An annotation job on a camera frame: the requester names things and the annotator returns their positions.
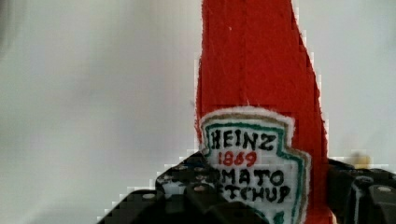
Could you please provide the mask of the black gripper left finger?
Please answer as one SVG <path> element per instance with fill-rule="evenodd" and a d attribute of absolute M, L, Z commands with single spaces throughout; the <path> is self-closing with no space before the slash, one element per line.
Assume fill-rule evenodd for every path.
<path fill-rule="evenodd" d="M 159 175 L 154 189 L 131 192 L 98 224 L 268 224 L 220 195 L 219 173 L 197 152 Z"/>

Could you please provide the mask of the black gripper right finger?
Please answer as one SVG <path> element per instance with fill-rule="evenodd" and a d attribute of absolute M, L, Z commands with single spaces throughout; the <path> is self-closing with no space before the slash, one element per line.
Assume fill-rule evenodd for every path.
<path fill-rule="evenodd" d="M 395 174 L 329 160 L 327 183 L 337 224 L 396 224 Z"/>

